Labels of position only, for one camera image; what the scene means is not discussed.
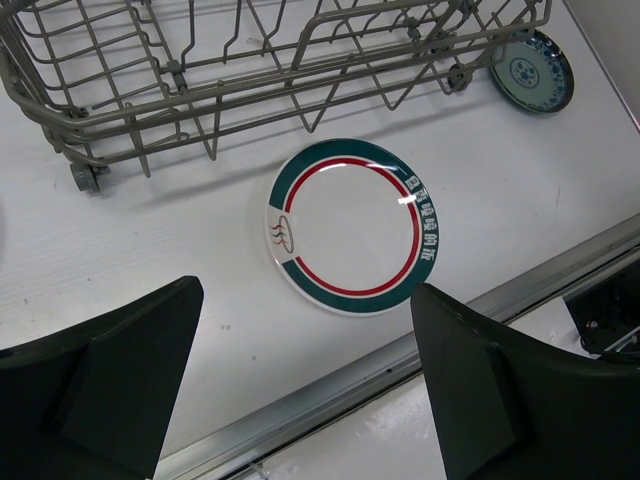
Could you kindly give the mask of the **green red rimmed white plate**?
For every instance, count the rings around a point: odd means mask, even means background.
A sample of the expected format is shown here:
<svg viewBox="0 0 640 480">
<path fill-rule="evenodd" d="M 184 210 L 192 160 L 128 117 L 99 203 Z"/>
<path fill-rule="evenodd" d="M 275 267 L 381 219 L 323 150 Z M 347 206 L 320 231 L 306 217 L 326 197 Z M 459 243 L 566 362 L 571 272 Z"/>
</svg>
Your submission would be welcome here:
<svg viewBox="0 0 640 480">
<path fill-rule="evenodd" d="M 357 139 L 309 145 L 271 185 L 264 231 L 284 279 L 310 302 L 348 316 L 391 311 L 432 273 L 440 243 L 418 174 Z"/>
</svg>

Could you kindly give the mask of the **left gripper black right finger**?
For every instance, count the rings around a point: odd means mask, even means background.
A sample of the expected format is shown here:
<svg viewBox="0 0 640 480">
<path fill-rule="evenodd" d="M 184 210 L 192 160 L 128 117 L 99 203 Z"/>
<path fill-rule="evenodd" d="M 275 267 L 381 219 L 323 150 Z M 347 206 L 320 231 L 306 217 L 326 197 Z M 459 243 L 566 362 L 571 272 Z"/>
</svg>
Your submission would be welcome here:
<svg viewBox="0 0 640 480">
<path fill-rule="evenodd" d="M 639 369 L 489 319 L 429 284 L 411 297 L 450 479 L 635 479 Z"/>
</svg>

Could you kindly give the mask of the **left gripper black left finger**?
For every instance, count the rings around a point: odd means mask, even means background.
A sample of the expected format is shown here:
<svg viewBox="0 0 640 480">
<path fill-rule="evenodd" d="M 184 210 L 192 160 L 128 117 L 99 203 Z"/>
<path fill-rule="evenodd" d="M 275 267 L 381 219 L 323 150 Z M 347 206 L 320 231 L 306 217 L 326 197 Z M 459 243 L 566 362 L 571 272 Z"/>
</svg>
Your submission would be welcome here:
<svg viewBox="0 0 640 480">
<path fill-rule="evenodd" d="M 1 352 L 4 479 L 154 476 L 204 290 L 184 276 Z"/>
</svg>

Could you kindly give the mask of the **blue patterned small plate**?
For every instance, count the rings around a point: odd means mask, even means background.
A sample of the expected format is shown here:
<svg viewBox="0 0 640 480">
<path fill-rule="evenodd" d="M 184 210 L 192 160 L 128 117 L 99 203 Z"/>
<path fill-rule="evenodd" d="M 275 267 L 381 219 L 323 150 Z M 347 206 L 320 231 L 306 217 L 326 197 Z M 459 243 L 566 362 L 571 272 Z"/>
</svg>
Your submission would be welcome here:
<svg viewBox="0 0 640 480">
<path fill-rule="evenodd" d="M 573 98 L 575 78 L 569 60 L 539 30 L 526 39 L 496 48 L 489 73 L 507 100 L 531 113 L 557 113 Z"/>
</svg>

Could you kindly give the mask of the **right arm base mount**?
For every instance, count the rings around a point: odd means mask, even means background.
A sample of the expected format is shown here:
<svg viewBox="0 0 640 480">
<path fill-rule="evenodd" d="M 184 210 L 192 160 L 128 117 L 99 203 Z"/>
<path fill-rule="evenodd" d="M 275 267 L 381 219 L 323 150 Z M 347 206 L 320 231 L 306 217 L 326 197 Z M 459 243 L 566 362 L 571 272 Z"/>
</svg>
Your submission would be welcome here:
<svg viewBox="0 0 640 480">
<path fill-rule="evenodd" d="M 571 297 L 567 308 L 588 354 L 639 364 L 639 262 Z"/>
</svg>

